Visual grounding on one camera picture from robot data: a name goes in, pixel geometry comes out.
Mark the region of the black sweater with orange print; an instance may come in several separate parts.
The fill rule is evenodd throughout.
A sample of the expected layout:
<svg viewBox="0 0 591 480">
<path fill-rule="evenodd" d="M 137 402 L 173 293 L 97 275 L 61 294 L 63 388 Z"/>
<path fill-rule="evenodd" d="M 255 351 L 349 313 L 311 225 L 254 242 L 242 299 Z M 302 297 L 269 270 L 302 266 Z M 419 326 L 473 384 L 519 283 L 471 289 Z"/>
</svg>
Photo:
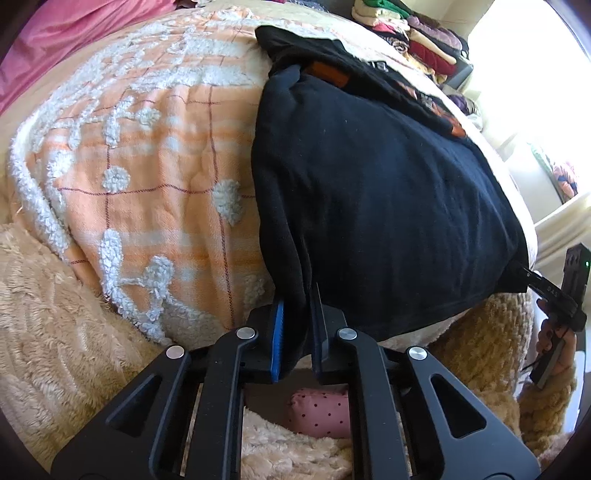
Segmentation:
<svg viewBox="0 0 591 480">
<path fill-rule="evenodd" d="M 524 230 L 439 98 L 339 41 L 273 26 L 256 40 L 271 69 L 252 177 L 284 331 L 308 331 L 315 299 L 385 340 L 524 291 Z"/>
</svg>

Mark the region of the plastic bag of clothes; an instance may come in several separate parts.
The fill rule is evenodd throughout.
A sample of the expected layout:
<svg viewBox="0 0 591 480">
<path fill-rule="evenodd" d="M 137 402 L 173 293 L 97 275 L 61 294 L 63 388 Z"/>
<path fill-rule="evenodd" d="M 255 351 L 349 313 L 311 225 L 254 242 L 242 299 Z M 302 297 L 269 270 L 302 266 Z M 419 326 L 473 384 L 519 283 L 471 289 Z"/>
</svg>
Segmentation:
<svg viewBox="0 0 591 480">
<path fill-rule="evenodd" d="M 482 132 L 484 129 L 484 120 L 477 104 L 462 93 L 452 90 L 447 92 L 446 96 L 462 111 L 464 115 L 473 123 L 473 125 Z"/>
</svg>

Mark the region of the pile of folded clothes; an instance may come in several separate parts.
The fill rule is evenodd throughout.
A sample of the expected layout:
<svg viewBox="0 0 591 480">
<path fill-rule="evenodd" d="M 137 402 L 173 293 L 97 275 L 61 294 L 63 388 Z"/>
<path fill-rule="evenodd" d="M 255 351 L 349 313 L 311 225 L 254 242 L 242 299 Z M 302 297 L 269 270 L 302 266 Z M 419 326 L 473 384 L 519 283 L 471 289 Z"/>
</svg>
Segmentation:
<svg viewBox="0 0 591 480">
<path fill-rule="evenodd" d="M 438 85 L 458 88 L 473 72 L 467 40 L 403 1 L 355 1 L 351 16 Z"/>
</svg>

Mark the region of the pink dotted cushion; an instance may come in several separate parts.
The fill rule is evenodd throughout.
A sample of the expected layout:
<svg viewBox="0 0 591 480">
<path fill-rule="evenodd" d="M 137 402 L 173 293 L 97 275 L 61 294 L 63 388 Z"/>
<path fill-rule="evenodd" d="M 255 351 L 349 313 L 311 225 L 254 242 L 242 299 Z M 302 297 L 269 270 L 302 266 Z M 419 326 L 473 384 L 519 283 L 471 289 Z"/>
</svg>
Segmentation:
<svg viewBox="0 0 591 480">
<path fill-rule="evenodd" d="M 287 401 L 286 426 L 314 438 L 349 439 L 349 392 L 341 389 L 297 390 Z"/>
</svg>

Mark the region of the green item on windowsill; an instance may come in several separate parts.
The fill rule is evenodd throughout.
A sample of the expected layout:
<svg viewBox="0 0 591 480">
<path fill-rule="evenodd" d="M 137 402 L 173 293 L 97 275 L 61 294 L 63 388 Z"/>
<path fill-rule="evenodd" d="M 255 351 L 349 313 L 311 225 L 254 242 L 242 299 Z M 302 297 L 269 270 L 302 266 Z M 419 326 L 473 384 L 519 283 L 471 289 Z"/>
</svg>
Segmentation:
<svg viewBox="0 0 591 480">
<path fill-rule="evenodd" d="M 534 157 L 548 176 L 553 188 L 563 204 L 578 195 L 578 185 L 574 170 L 568 163 L 555 162 L 538 150 L 533 150 Z"/>
</svg>

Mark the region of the beige fluffy blanket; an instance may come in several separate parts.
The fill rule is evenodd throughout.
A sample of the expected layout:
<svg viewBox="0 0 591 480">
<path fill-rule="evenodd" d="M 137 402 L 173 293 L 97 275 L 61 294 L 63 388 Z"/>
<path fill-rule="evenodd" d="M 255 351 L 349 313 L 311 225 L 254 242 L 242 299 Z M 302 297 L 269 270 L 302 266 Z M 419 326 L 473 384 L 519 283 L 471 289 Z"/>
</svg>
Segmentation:
<svg viewBox="0 0 591 480">
<path fill-rule="evenodd" d="M 497 294 L 465 315 L 387 341 L 431 348 L 534 453 L 549 464 L 567 442 L 576 387 L 574 346 L 544 388 L 520 383 L 530 340 L 526 294 Z M 1 408 L 43 468 L 158 354 L 47 247 L 14 224 L 1 228 Z"/>
</svg>

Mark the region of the orange white patterned bedspread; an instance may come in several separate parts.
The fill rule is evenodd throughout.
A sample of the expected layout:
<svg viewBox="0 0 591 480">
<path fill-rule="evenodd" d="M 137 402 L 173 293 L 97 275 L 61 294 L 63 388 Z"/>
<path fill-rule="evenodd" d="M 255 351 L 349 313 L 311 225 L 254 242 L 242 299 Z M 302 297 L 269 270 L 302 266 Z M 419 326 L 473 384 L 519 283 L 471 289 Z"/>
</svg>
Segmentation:
<svg viewBox="0 0 591 480">
<path fill-rule="evenodd" d="M 19 126 L 14 219 L 149 339 L 211 344 L 270 292 L 250 150 L 273 25 L 336 39 L 416 88 L 435 83 L 362 26 L 263 1 L 215 1 L 105 39 Z"/>
</svg>

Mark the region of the pink blanket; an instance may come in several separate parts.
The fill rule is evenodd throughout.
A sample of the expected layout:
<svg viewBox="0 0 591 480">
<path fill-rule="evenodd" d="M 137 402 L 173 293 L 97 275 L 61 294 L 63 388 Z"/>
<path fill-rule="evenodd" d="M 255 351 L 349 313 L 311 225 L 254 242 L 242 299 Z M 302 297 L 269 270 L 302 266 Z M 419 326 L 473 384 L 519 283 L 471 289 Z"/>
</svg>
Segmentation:
<svg viewBox="0 0 591 480">
<path fill-rule="evenodd" d="M 173 1 L 3 1 L 1 109 L 80 48 L 174 9 Z"/>
</svg>

